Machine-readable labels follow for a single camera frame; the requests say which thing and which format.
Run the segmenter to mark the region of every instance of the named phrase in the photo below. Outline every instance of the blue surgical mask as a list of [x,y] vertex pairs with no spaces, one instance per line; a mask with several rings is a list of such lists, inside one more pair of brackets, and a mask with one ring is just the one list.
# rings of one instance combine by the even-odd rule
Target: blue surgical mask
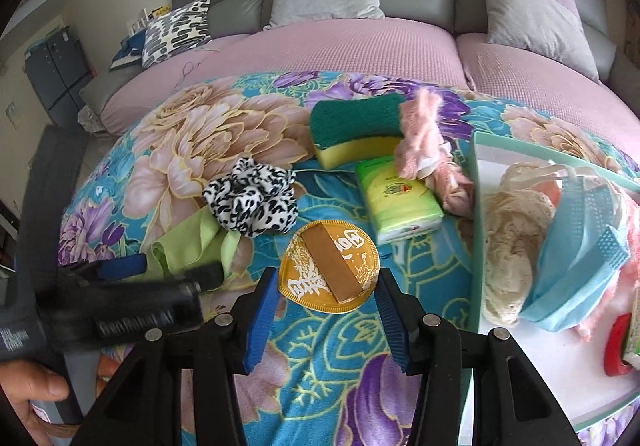
[[520,312],[549,332],[583,321],[630,256],[617,193],[604,179],[568,172]]

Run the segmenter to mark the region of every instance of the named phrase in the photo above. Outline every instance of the cabinet door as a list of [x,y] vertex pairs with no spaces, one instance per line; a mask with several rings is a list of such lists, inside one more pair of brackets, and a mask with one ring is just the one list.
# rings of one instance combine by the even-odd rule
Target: cabinet door
[[87,76],[80,78],[78,83],[76,83],[73,87],[69,89],[69,93],[71,94],[71,97],[76,102],[76,105],[78,106],[78,110],[81,110],[82,107],[84,106],[84,101],[80,97],[80,89],[85,87],[86,84],[90,82],[92,79],[94,79],[94,77],[91,76],[91,74],[87,74]]
[[82,130],[78,124],[78,106],[74,103],[71,94],[62,96],[58,102],[49,110],[51,121],[63,128]]
[[24,68],[42,106],[48,110],[66,90],[49,48],[43,44],[27,53]]
[[53,62],[58,68],[66,88],[73,86],[82,76],[89,73],[80,42],[67,29],[62,29],[47,40]]

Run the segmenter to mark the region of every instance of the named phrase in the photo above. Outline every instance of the hand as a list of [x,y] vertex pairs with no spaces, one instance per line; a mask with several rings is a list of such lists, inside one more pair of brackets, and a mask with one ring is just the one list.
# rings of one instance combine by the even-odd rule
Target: hand
[[[118,362],[111,358],[100,357],[95,386],[96,397],[106,386],[103,378],[110,378],[118,366]],[[53,402],[66,399],[69,387],[65,379],[37,363],[19,360],[0,363],[0,386],[14,407],[14,412],[38,446],[51,446],[49,436],[33,413],[30,400]]]

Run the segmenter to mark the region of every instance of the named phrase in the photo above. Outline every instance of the green tissue package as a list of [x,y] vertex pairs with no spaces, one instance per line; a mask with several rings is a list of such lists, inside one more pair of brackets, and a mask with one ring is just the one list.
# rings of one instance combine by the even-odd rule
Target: green tissue package
[[444,213],[433,193],[421,181],[399,178],[392,155],[359,163],[356,175],[377,245],[423,235],[440,226]]

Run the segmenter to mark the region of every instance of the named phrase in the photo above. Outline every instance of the brown rectangular label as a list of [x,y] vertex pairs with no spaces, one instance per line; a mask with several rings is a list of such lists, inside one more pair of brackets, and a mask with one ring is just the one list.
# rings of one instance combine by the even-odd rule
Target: brown rectangular label
[[335,299],[342,303],[355,298],[362,292],[362,286],[344,261],[334,240],[322,224],[316,224],[302,233],[302,239],[311,258],[318,266]]

